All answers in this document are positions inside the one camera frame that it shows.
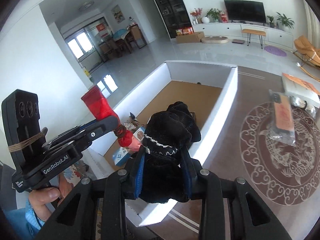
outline purple round rug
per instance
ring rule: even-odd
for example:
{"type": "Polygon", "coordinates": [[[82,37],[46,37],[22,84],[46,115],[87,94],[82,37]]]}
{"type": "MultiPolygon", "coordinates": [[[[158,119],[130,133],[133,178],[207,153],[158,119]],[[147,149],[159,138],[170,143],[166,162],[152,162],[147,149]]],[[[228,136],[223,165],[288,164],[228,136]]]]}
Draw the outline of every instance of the purple round rug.
{"type": "Polygon", "coordinates": [[[279,49],[277,47],[274,47],[274,46],[265,46],[264,47],[264,50],[273,54],[273,55],[277,55],[277,56],[280,56],[280,57],[286,57],[287,56],[287,53],[285,53],[282,49],[279,49]]]}

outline flat screen tv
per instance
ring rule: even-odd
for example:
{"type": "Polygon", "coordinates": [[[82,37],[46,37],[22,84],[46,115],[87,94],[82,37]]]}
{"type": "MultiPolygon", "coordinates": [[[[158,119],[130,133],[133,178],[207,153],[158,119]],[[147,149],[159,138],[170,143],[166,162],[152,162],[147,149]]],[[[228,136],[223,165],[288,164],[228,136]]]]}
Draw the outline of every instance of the flat screen tv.
{"type": "Polygon", "coordinates": [[[225,0],[229,20],[266,23],[262,2],[225,0]]]}

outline metal screw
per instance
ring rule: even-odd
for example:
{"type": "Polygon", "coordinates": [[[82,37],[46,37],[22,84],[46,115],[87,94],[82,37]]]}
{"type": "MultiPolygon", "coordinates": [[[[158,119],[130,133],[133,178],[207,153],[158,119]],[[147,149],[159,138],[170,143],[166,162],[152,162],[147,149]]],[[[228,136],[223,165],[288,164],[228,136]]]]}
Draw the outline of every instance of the metal screw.
{"type": "Polygon", "coordinates": [[[81,184],[86,185],[90,183],[90,178],[83,178],[81,179],[81,184]]]}
{"type": "Polygon", "coordinates": [[[118,175],[120,175],[120,176],[124,176],[126,174],[127,174],[127,171],[125,169],[121,169],[118,171],[118,175]]]}
{"type": "Polygon", "coordinates": [[[236,179],[236,181],[237,181],[239,184],[244,184],[244,183],[245,183],[245,179],[242,178],[242,177],[238,177],[238,178],[236,179]]]}
{"type": "Polygon", "coordinates": [[[209,171],[208,171],[207,169],[202,169],[202,170],[200,171],[200,174],[201,174],[201,175],[204,175],[204,176],[207,176],[207,175],[209,175],[209,171]]]}

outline curtain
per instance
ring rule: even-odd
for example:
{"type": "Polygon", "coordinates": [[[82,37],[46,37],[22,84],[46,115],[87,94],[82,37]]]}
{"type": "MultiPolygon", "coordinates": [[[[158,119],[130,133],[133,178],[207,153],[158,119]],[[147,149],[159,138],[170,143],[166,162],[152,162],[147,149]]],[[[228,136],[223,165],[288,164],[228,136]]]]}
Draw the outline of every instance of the curtain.
{"type": "Polygon", "coordinates": [[[320,22],[308,3],[303,0],[307,14],[308,40],[316,48],[320,48],[320,22]]]}

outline painting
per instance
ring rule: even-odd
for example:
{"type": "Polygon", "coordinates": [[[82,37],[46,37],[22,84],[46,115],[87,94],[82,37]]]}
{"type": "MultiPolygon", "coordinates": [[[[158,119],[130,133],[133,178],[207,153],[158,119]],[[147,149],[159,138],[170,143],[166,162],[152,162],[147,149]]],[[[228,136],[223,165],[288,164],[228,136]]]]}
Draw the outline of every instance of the painting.
{"type": "Polygon", "coordinates": [[[117,23],[120,23],[125,20],[122,11],[120,10],[119,5],[114,6],[114,8],[111,10],[113,16],[115,17],[117,23]]]}

